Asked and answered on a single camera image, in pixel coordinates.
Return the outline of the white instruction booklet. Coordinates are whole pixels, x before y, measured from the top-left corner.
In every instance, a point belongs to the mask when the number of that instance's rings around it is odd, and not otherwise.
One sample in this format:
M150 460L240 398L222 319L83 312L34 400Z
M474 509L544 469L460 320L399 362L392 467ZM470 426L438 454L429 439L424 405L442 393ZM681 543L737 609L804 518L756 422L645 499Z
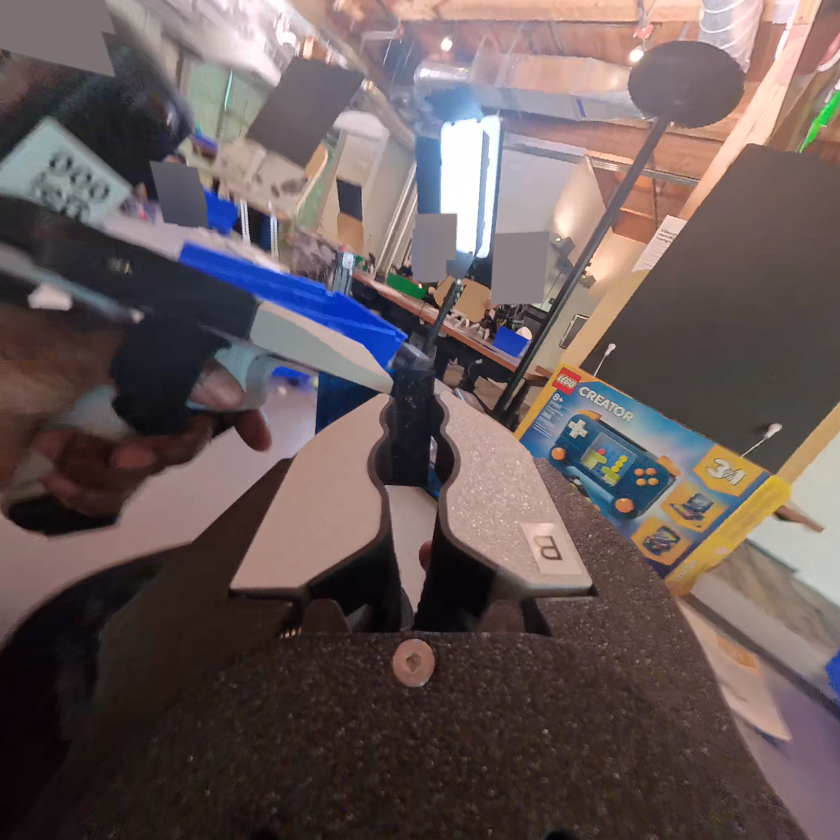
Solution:
M791 731L770 693L756 655L721 635L690 606L682 601L676 605L696 636L730 710L767 739L791 741Z

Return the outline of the black wall panel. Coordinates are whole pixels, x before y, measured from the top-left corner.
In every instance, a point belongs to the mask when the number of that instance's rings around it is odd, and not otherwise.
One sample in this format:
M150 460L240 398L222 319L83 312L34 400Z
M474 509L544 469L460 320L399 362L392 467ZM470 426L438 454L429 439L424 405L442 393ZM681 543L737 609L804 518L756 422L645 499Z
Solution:
M839 398L839 169L750 144L582 363L778 473Z

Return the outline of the blue and yellow toy box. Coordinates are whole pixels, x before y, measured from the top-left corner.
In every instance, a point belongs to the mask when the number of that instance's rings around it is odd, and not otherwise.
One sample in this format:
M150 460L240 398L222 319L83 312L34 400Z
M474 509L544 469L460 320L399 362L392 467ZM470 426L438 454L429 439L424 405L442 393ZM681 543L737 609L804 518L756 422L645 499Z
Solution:
M515 435L676 595L791 497L782 478L568 364L552 373Z

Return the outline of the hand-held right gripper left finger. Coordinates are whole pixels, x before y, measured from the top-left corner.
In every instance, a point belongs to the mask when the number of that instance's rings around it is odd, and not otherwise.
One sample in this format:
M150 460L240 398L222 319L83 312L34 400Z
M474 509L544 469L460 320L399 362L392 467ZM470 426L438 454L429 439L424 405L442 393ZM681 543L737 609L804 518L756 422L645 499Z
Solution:
M372 397L301 448L230 582L232 594L303 596L385 538L390 516L373 456L389 402Z

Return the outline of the person's left hand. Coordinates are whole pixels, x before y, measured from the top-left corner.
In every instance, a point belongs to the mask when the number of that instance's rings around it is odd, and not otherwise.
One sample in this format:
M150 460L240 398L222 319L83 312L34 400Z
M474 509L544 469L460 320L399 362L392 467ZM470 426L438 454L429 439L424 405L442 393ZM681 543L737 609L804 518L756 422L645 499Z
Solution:
M271 447L260 411L237 412L243 393L225 369L207 365L192 399L209 409L180 433L127 437L110 445L71 428L45 430L93 388L109 385L112 357L124 330L79 326L71 317L1 306L1 488L32 451L53 469L43 479L49 496L89 518L114 518L143 483L168 468L188 464L217 430L232 425L257 452Z

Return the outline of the long wooden workbench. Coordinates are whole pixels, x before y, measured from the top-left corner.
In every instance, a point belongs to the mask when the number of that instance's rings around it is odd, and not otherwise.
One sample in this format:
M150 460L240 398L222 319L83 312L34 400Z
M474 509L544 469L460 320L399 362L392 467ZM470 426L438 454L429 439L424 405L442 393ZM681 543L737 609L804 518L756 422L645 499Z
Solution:
M438 317L438 310L420 300L408 297L399 290L395 290L385 283L382 283L371 275L361 270L356 270L353 273L353 282L358 282L369 290L379 295L381 298L389 301L392 305L399 309L408 312L418 322L425 326L434 324ZM489 344L483 339L477 338L473 333L465 329L455 326L449 321L444 321L441 332L443 335L452 340L459 342L465 347L470 348L473 354L490 360L493 364L500 366L506 371L505 380L510 379L513 372L517 369L518 359L511 356L509 353L499 351L495 346ZM545 385L553 378L553 373L540 365L534 365L528 369L524 376L524 381L531 385Z

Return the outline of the silver ventilation duct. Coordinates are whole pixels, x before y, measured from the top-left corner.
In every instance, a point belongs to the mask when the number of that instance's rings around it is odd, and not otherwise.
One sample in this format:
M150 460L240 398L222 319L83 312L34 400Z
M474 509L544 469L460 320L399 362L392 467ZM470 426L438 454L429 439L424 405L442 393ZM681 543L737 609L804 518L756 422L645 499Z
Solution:
M464 92L485 109L567 122L642 120L630 69L591 57L503 54L481 50L468 65L426 59L414 72L418 94Z

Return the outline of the black light stand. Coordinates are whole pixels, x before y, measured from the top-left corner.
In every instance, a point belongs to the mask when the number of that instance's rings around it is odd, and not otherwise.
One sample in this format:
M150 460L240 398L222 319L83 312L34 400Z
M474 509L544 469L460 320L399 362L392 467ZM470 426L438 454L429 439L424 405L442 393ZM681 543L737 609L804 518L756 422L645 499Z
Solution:
M703 128L726 118L739 104L744 90L744 71L724 50L699 41L677 40L653 48L630 71L628 92L633 104L653 120L640 151L616 188L593 233L555 298L549 313L498 398L491 416L506 419L514 394L548 338L561 310L592 262L597 249L622 209L658 143L668 128Z

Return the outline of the tall bright light panel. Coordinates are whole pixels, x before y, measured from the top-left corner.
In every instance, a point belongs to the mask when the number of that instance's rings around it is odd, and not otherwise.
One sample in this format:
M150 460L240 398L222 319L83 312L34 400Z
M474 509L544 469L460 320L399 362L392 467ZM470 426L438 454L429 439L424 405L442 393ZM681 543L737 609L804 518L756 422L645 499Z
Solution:
M457 216L456 251L490 254L497 217L503 132L500 118L444 124L441 135L440 212Z

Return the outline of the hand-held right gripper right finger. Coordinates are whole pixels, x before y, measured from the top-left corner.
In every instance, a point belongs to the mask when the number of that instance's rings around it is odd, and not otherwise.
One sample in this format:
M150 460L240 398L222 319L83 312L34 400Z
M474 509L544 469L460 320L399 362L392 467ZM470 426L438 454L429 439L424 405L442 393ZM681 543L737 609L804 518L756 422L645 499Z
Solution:
M592 577L529 451L453 393L437 402L453 455L438 503L443 534L490 574L489 598L590 595Z

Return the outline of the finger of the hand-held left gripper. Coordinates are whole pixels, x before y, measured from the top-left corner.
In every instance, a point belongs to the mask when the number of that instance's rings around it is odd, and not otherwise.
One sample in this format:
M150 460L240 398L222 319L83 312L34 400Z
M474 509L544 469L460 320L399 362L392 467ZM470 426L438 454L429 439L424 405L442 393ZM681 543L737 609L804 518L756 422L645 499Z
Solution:
M390 394L392 376L362 343L275 303L260 303L251 342L282 364Z

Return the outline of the dark printed box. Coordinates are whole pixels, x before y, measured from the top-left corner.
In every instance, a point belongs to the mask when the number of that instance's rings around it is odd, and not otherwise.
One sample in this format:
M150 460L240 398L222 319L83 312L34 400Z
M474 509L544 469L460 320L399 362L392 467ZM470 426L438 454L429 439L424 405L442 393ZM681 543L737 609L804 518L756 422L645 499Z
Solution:
M349 294L356 254L319 234L299 228L291 240L290 273L325 286L328 291Z

